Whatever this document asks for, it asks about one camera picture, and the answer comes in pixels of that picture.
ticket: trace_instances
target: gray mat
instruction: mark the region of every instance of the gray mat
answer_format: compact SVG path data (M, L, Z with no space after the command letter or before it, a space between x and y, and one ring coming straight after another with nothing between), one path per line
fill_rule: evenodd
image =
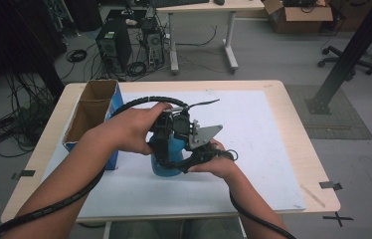
M312 99L320 86L285 86L310 138L372 139L372 134L341 90L328 105L331 115L312 115L304 100Z

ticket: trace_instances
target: hand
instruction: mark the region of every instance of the hand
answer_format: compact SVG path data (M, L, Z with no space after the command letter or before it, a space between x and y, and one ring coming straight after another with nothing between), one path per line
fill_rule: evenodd
M171 105L158 103L151 109L129 109L97 127L99 135L114 150L150 154L146 135L158 116Z
M218 146L219 149L226 150L223 144L215 139L211 139L211 143L214 147ZM236 174L238 170L240 170L239 167L232 159L224 156L216 156L208 162L190 167L188 172L211 172L218 177L227 179Z

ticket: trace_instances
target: cardboard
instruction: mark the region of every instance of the cardboard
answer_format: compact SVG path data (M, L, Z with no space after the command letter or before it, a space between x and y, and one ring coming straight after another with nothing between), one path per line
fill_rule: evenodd
M276 33L318 33L322 22L332 21L331 8L324 0L310 8L283 7L279 0L263 3Z
M63 138L63 146L71 151L89 129L98 126L121 105L123 100L116 80L92 80L87 82L68 129ZM105 170L115 170L118 151L108 159Z
M360 27L364 18L346 18L337 9L331 6L334 21L325 22L323 29L331 32L355 32Z

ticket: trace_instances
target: office chair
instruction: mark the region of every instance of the office chair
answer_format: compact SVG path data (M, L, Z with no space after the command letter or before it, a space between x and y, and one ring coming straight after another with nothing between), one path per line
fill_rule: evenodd
M317 64L318 67L321 68L321 67L325 66L325 63L337 62L339 57L342 55L342 52L340 50L338 50L338 49L336 49L332 46L328 46L327 48L322 49L322 55L327 55L327 54L329 54L329 52L332 52L333 54L337 55L337 57L324 58L324 59L320 60ZM357 61L356 65L368 68L368 70L366 71L366 75L368 75L368 76L372 75L372 63L368 63L368 62L359 60L359 61ZM351 72L350 72L350 74L348 76L348 79L346 81L350 81L351 79L353 79L354 75L356 75L356 71L353 68L353 69L351 69Z

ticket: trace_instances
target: white table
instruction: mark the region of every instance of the white table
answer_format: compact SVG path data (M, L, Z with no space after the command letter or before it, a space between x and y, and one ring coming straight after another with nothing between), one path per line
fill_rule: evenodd
M231 46L233 37L233 28L237 11L261 10L264 4L261 0L226 0L223 6L219 6L210 0L209 3L200 3L193 5L184 5L176 7L158 8L160 13L168 13L169 33L170 33L170 61L173 74L179 73L179 64L177 60L176 41L174 36L174 27L176 23L182 26L199 26L201 24L227 24L228 31L226 39L223 39L224 49L226 51L229 63L234 73L239 69L233 49Z
M53 158L56 146L61 143L62 132L65 130L78 96L85 84L70 84L66 86L41 138L35 148L26 170L35 170L31 177L21 177L3 214L2 221L13 218L23 203L34 192L42 181L45 170ZM203 90L219 91L262 91L267 97L274 119L276 121L285 152L294 171L299 191L304 199L306 209L294 211L331 212L337 211L340 203L332 188L322 189L319 182L328 181L328 177L317 157L313 146L301 124L301 121L291 103L291 100L279 81L222 81L222 82L154 82L154 83L121 83L123 93L148 92L188 92ZM123 216L79 218L79 221L113 221L149 218L179 218L179 217L214 217L232 216L232 213L204 213L201 215L172 214L154 216Z

